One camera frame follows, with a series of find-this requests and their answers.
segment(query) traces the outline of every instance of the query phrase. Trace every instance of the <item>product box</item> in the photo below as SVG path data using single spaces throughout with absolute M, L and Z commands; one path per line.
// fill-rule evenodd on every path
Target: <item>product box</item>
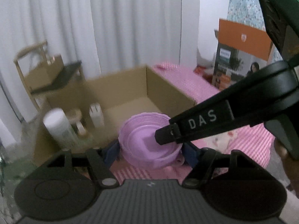
M 220 19 L 217 36 L 212 85 L 220 90 L 265 67 L 272 59 L 273 43 L 265 31 Z
M 35 89 L 51 85 L 63 69 L 61 55 L 54 56 L 48 61 L 41 61 L 25 77 L 25 83 L 32 92 Z
M 104 115 L 103 127 L 94 128 L 89 107 L 99 103 Z M 95 138 L 95 146 L 105 147 L 118 138 L 124 121 L 142 112 L 164 113 L 169 117 L 196 105 L 195 100 L 175 88 L 164 78 L 145 66 L 91 81 L 77 81 L 47 97 L 41 109 L 41 119 L 36 136 L 33 160 L 41 165 L 59 147 L 42 123 L 51 108 L 67 112 L 79 108 L 87 130 Z

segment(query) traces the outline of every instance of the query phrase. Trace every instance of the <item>white bottle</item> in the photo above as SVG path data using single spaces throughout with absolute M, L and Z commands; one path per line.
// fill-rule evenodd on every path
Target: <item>white bottle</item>
M 61 148 L 72 149 L 78 145 L 78 137 L 62 109 L 47 112 L 43 123 Z
M 89 115 L 95 128 L 104 126 L 104 115 L 100 104 L 91 104 L 89 108 Z

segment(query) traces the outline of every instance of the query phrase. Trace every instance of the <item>patterned fabric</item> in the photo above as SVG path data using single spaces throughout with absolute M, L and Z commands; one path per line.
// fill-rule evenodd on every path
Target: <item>patterned fabric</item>
M 218 89 L 188 68 L 163 63 L 155 66 L 154 70 L 186 95 L 195 99 L 197 103 L 201 103 L 219 92 Z M 245 126 L 234 132 L 237 137 L 229 141 L 223 153 L 229 154 L 233 149 L 241 150 L 262 167 L 266 168 L 270 159 L 270 147 L 274 136 L 264 128 L 263 124 L 252 128 Z M 201 139 L 193 143 L 201 147 L 203 142 L 204 139 Z M 191 168 L 187 166 L 167 167 L 161 170 L 148 171 L 135 168 L 128 163 L 126 163 L 126 167 L 122 167 L 122 161 L 117 164 L 118 170 L 116 170 L 114 174 L 120 183 L 122 183 L 124 179 L 132 178 L 178 179 L 178 181 L 181 182 L 191 171 Z

